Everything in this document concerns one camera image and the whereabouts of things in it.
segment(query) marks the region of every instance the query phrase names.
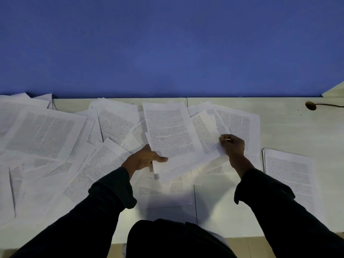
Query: person's left arm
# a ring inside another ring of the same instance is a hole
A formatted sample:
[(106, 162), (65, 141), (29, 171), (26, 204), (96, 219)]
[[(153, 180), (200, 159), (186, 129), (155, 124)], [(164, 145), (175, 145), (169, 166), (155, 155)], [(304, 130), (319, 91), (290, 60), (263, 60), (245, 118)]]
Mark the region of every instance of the person's left arm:
[(120, 212), (136, 204), (130, 178), (153, 160), (165, 162), (167, 158), (148, 145), (131, 155), (120, 168), (95, 182), (82, 202), (12, 257), (107, 257)]

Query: hand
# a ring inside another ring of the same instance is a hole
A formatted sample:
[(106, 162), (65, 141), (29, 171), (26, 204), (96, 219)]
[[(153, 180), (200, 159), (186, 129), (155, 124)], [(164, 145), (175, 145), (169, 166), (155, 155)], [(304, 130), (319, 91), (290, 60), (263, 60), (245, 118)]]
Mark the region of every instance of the hand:
[(127, 170), (129, 178), (131, 178), (136, 170), (152, 165), (153, 160), (166, 162), (168, 158), (159, 156), (155, 151), (151, 150), (149, 145), (145, 145), (141, 150), (128, 157), (122, 164), (122, 167)]
[(232, 155), (243, 155), (243, 152), (245, 151), (245, 141), (241, 138), (238, 138), (235, 135), (225, 134), (221, 135), (219, 139), (222, 147), (229, 157)]

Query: rolled-up sleeve cuff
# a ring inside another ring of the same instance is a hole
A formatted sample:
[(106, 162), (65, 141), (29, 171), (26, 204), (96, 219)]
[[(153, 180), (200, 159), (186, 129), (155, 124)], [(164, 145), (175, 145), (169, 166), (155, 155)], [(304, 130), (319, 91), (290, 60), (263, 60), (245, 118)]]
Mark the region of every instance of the rolled-up sleeve cuff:
[(127, 170), (120, 167), (99, 179), (92, 186), (102, 184), (108, 187), (121, 200), (125, 208), (133, 208), (137, 200), (133, 197)]
[(258, 169), (249, 169), (237, 185), (234, 193), (234, 202), (238, 204), (239, 201), (243, 201), (250, 205), (250, 202), (255, 200), (257, 197), (265, 197), (267, 194), (271, 194), (274, 191), (283, 192), (291, 199), (295, 198), (295, 195), (289, 186), (279, 182)]

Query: sleeve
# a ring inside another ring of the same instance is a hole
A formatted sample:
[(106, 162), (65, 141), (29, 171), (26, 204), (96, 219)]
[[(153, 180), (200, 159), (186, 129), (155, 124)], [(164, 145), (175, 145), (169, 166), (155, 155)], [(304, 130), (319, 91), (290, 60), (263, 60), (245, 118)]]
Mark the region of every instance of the sleeve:
[(255, 214), (276, 257), (344, 257), (344, 240), (298, 204), (289, 186), (250, 169), (238, 184), (234, 201)]
[(136, 204), (128, 172), (124, 168), (112, 171), (88, 193), (12, 257), (107, 257), (120, 212)]

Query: table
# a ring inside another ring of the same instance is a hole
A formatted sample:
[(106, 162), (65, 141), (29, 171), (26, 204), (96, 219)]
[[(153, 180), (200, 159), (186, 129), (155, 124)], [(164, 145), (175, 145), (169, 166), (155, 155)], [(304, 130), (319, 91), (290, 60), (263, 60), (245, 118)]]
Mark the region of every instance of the table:
[[(344, 105), (344, 98), (188, 98), (260, 115), (260, 147), (309, 156), (325, 205), (326, 225), (344, 231), (344, 109), (305, 107), (306, 101)], [(195, 185), (198, 225), (223, 237), (262, 236), (251, 209), (233, 201), (236, 175), (213, 176)]]
[[(89, 104), (94, 99), (55, 99), (56, 108), (59, 111), (78, 112), (88, 109)], [(184, 102), (187, 104), (186, 98), (153, 98), (153, 99), (115, 99), (118, 101), (133, 103), (139, 106), (139, 110), (143, 110), (143, 102), (167, 103)], [(187, 206), (174, 206), (165, 208), (153, 208), (139, 210), (137, 208), (125, 209), (119, 215), (118, 224), (114, 233), (112, 243), (126, 243), (127, 236), (131, 227), (141, 219), (156, 220), (165, 218), (180, 222), (197, 223), (195, 202)], [(43, 222), (37, 226), (26, 226), (20, 228), (2, 228), (0, 229), (0, 249), (19, 248), (35, 237), (40, 231), (45, 229), (49, 223)]]

